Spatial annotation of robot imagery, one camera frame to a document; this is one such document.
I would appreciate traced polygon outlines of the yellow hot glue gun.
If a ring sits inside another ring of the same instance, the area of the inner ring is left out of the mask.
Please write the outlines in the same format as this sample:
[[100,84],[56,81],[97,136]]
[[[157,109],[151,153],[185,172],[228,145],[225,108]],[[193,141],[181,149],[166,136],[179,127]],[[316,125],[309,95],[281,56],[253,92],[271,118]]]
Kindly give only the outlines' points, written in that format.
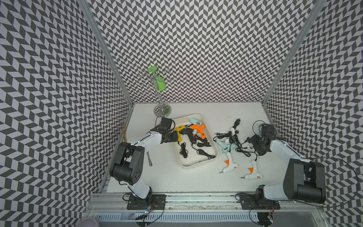
[[178,142],[182,142],[182,138],[181,138],[181,130],[185,129],[186,126],[185,125],[181,125],[181,126],[178,126],[178,127],[175,127],[174,128],[174,131],[177,132],[177,136],[178,136]]

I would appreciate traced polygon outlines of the mint green glue gun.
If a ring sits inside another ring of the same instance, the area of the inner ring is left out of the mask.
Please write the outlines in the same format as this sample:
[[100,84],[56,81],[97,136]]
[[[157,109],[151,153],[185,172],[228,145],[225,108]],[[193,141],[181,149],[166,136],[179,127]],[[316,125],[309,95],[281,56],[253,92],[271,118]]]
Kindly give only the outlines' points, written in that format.
[[195,118],[188,118],[191,125],[203,125],[203,122]]

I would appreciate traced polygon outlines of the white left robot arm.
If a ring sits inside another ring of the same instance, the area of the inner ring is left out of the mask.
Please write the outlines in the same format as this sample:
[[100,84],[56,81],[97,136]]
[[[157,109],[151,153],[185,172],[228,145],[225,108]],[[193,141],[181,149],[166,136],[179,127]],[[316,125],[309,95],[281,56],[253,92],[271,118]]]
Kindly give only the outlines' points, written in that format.
[[109,175],[119,184],[125,184],[133,196],[145,200],[151,194],[151,187],[141,180],[145,153],[155,146],[177,142],[178,134],[173,130],[175,121],[162,117],[158,125],[146,133],[140,140],[128,143],[121,142],[110,164]]

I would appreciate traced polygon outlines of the orange hot glue gun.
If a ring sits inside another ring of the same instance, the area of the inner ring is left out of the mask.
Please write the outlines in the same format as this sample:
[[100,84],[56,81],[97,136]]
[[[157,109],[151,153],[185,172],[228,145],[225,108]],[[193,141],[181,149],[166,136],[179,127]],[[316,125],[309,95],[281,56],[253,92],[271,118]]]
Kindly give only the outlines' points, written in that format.
[[203,140],[206,139],[206,135],[204,133],[205,124],[195,124],[195,125],[191,125],[190,128],[192,130],[196,130],[197,133],[199,133],[201,135],[201,138]]

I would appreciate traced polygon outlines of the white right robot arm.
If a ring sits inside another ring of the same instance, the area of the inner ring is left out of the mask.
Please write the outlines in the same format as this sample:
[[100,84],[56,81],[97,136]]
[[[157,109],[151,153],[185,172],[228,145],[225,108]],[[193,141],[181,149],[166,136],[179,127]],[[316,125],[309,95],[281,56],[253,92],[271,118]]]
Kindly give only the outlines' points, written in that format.
[[298,151],[277,135],[272,124],[260,124],[259,134],[249,143],[259,156],[269,152],[287,164],[284,180],[275,185],[260,185],[255,200],[303,201],[323,204],[326,200],[325,168],[319,162],[304,158]]

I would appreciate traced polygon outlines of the black hot glue gun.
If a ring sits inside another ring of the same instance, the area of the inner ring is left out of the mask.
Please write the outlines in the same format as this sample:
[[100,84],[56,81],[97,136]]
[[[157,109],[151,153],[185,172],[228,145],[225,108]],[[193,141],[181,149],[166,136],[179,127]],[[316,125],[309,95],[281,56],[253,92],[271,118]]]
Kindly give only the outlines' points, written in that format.
[[190,142],[192,144],[196,144],[197,143],[197,140],[195,139],[195,137],[194,137],[194,135],[193,135],[192,132],[193,132],[193,130],[191,128],[185,128],[185,129],[181,130],[181,134],[182,135],[187,135],[188,138],[189,138],[189,140],[190,140]]

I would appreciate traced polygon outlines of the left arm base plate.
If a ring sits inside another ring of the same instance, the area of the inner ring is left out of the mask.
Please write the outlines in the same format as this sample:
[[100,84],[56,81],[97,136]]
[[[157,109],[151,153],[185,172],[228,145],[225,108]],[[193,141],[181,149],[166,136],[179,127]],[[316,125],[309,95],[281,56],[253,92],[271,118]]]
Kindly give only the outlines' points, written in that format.
[[156,194],[147,197],[146,199],[140,199],[134,195],[129,195],[128,200],[123,198],[127,202],[127,210],[145,211],[148,207],[152,210],[163,210],[166,202],[165,194]]

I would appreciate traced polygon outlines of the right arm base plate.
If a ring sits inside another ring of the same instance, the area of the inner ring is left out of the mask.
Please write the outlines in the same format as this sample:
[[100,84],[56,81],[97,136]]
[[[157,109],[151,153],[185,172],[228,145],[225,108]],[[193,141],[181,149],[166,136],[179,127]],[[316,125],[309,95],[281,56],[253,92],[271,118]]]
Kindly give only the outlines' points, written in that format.
[[256,198],[254,194],[239,194],[238,201],[240,202],[243,210],[280,210],[278,201],[265,199],[263,197]]

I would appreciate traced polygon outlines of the cream plastic storage box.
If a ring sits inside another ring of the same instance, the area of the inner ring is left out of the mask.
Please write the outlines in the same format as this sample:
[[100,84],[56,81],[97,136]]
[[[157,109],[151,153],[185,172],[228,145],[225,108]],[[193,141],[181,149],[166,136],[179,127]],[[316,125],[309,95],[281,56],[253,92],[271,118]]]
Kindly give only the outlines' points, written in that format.
[[179,138],[174,142],[179,165],[184,169],[209,164],[218,157],[218,148],[202,115],[174,119]]

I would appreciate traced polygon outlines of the white glue gun grey handle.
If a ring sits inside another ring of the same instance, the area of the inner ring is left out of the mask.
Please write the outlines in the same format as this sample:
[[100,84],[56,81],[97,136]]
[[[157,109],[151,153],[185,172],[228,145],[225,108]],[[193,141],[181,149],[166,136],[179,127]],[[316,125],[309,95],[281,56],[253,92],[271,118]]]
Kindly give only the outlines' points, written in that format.
[[230,143],[234,143],[235,142],[234,138],[235,138],[235,135],[238,134],[238,133],[239,132],[234,127],[232,127],[230,129],[230,132],[229,132],[229,142]]

